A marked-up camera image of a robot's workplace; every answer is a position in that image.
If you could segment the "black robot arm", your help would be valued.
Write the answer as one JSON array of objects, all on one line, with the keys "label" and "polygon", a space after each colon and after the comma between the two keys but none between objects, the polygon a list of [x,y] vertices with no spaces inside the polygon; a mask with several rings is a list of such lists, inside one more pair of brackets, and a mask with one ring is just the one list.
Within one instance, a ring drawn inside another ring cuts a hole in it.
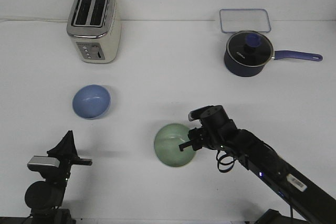
[{"label": "black robot arm", "polygon": [[78,156],[72,130],[46,156],[35,155],[27,163],[30,171],[43,178],[25,192],[31,223],[76,223],[70,210],[61,208],[73,165],[91,166],[92,160]]},{"label": "black robot arm", "polygon": [[231,171],[239,162],[308,223],[335,223],[335,199],[252,132],[238,129],[222,105],[208,105],[191,111],[188,119],[198,120],[202,126],[189,130],[189,141],[179,145],[180,151],[189,146],[194,151],[201,148],[215,150],[221,173]]}]

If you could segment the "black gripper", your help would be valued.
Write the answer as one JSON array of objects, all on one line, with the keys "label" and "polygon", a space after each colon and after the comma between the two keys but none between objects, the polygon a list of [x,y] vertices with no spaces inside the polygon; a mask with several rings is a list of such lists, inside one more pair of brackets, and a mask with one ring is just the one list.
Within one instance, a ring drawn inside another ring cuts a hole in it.
[{"label": "black gripper", "polygon": [[203,147],[210,150],[223,151],[225,148],[225,137],[236,131],[233,120],[229,119],[222,105],[208,105],[199,119],[200,128],[189,130],[189,141],[179,145],[181,152],[185,148],[191,147],[193,151],[198,151]]},{"label": "black gripper", "polygon": [[48,177],[48,180],[52,182],[66,182],[70,178],[72,165],[92,165],[92,159],[78,156],[73,131],[68,131],[54,148],[47,151],[47,154],[49,158],[54,158],[59,162]]}]

